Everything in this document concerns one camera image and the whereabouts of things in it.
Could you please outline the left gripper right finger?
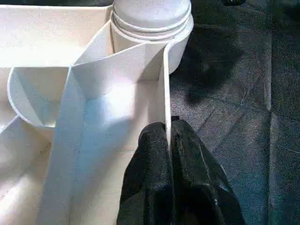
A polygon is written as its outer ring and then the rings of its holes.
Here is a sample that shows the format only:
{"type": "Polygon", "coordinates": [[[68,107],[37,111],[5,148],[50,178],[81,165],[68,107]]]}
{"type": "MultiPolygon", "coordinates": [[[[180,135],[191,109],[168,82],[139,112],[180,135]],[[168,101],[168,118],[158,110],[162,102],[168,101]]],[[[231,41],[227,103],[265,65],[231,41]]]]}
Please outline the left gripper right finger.
{"type": "Polygon", "coordinates": [[[223,167],[193,128],[172,117],[172,166],[177,225],[244,225],[223,167]]]}

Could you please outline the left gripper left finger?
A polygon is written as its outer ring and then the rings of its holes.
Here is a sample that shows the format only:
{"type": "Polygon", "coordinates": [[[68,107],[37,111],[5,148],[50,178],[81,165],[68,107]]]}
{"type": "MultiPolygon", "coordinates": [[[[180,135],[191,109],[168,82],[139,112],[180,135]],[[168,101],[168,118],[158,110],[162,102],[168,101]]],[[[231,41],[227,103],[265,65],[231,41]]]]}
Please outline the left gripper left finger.
{"type": "Polygon", "coordinates": [[[118,225],[169,225],[173,213],[173,182],[165,126],[147,125],[126,167],[118,225]]]}

